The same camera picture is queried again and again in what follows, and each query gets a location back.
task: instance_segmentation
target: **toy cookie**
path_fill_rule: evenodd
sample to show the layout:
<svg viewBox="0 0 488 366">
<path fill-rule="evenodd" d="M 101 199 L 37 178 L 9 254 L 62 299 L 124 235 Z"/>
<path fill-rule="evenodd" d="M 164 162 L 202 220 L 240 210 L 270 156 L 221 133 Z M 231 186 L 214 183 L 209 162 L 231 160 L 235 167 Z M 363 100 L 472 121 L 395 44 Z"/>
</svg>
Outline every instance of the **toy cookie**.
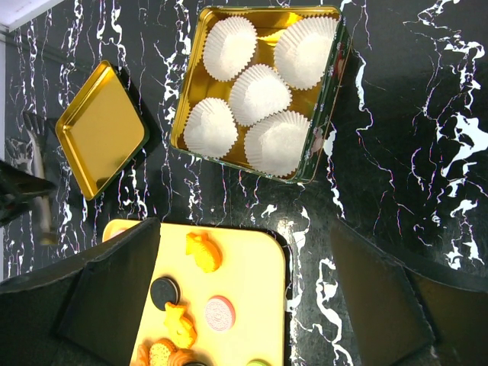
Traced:
<svg viewBox="0 0 488 366">
<path fill-rule="evenodd" d="M 179 348 L 190 348 L 197 340 L 197 333 L 193 323 L 184 316 L 187 307 L 166 303 L 165 326 L 173 342 Z"/>
<path fill-rule="evenodd" d="M 151 300 L 154 306 L 165 311 L 166 303 L 176 305 L 180 301 L 180 287 L 168 277 L 160 277 L 151 284 Z"/>
<path fill-rule="evenodd" d="M 146 345 L 137 347 L 136 366 L 149 366 L 149 348 Z"/>
<path fill-rule="evenodd" d="M 223 296 L 214 296 L 205 306 L 205 319 L 208 326 L 216 332 L 225 332 L 233 327 L 236 311 Z"/>
<path fill-rule="evenodd" d="M 185 366 L 193 361 L 195 361 L 193 352 L 182 348 L 169 356 L 168 366 Z"/>
<path fill-rule="evenodd" d="M 249 362 L 246 366 L 269 366 L 269 364 L 264 361 L 254 360 Z"/>
<path fill-rule="evenodd" d="M 160 339 L 149 350 L 149 366 L 168 366 L 168 359 L 176 347 L 169 339 Z"/>
<path fill-rule="evenodd" d="M 214 272 L 222 265 L 222 255 L 208 234 L 189 233 L 186 236 L 186 254 L 193 254 L 195 263 L 205 273 Z"/>
</svg>

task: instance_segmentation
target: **black marble surface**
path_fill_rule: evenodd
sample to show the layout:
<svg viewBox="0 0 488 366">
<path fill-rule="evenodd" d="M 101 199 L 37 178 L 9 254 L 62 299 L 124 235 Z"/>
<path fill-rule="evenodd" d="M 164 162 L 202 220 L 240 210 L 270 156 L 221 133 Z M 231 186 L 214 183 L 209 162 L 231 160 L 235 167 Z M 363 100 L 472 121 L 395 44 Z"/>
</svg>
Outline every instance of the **black marble surface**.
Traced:
<svg viewBox="0 0 488 366">
<path fill-rule="evenodd" d="M 316 180 L 283 185 L 169 147 L 197 14 L 208 5 L 336 5 L 355 48 Z M 49 129 L 59 246 L 35 215 L 5 228 L 5 277 L 94 246 L 109 220 L 274 230 L 287 240 L 290 363 L 360 364 L 329 245 L 337 216 L 372 241 L 486 277 L 488 81 L 483 0 L 66 0 L 7 47 L 7 160 L 32 168 L 21 112 L 58 117 L 102 60 L 124 68 L 162 131 L 97 200 L 87 202 Z"/>
</svg>

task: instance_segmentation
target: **white paper cupcake liner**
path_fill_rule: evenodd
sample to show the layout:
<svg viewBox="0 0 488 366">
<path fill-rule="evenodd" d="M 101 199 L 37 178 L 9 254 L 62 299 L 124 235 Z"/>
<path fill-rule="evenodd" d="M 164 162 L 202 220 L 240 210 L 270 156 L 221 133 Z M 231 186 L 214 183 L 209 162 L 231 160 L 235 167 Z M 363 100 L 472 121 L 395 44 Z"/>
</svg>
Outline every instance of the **white paper cupcake liner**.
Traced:
<svg viewBox="0 0 488 366">
<path fill-rule="evenodd" d="M 256 170 L 285 177 L 300 164 L 310 122 L 300 113 L 284 111 L 253 126 L 244 138 L 249 164 Z"/>
<path fill-rule="evenodd" d="M 274 65 L 292 87 L 314 87 L 326 71 L 338 21 L 306 18 L 291 25 L 274 48 Z"/>
<path fill-rule="evenodd" d="M 291 91 L 271 67 L 249 67 L 234 83 L 229 105 L 242 126 L 252 126 L 267 116 L 287 109 Z"/>
<path fill-rule="evenodd" d="M 230 17 L 218 21 L 205 41 L 205 69 L 214 79 L 228 82 L 251 61 L 257 44 L 256 29 L 247 19 Z"/>
<path fill-rule="evenodd" d="M 237 127 L 229 105 L 219 98 L 205 98 L 190 112 L 183 133 L 188 150 L 219 159 L 237 140 Z"/>
</svg>

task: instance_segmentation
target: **pink cookie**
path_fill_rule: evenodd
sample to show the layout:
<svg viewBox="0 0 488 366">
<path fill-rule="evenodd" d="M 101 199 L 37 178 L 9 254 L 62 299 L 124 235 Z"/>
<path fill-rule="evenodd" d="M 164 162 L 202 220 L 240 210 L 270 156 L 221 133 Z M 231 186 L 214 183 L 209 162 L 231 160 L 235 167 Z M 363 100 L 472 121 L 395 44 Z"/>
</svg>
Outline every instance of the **pink cookie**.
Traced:
<svg viewBox="0 0 488 366">
<path fill-rule="evenodd" d="M 109 239 L 112 239 L 114 236 L 117 236 L 121 233 L 123 233 L 126 229 L 122 229 L 122 230 L 117 230 L 115 233 L 113 233 L 112 235 L 110 235 L 110 238 Z"/>
<path fill-rule="evenodd" d="M 225 297 L 214 296 L 205 306 L 205 319 L 214 331 L 226 332 L 236 321 L 236 311 Z"/>
</svg>

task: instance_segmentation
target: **toy fish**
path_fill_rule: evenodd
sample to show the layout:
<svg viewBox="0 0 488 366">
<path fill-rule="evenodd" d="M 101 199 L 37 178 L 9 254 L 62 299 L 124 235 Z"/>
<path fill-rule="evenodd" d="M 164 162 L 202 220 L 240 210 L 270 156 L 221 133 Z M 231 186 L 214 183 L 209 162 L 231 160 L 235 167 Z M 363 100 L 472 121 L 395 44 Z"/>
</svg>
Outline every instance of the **toy fish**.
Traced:
<svg viewBox="0 0 488 366">
<path fill-rule="evenodd" d="M 186 235 L 186 254 L 192 254 L 197 266 L 205 273 L 214 272 L 222 265 L 222 255 L 206 233 Z"/>
<path fill-rule="evenodd" d="M 165 326 L 168 328 L 171 340 L 179 348 L 190 348 L 197 340 L 193 323 L 184 316 L 186 309 L 185 305 L 173 305 L 172 303 L 165 305 Z"/>
</svg>

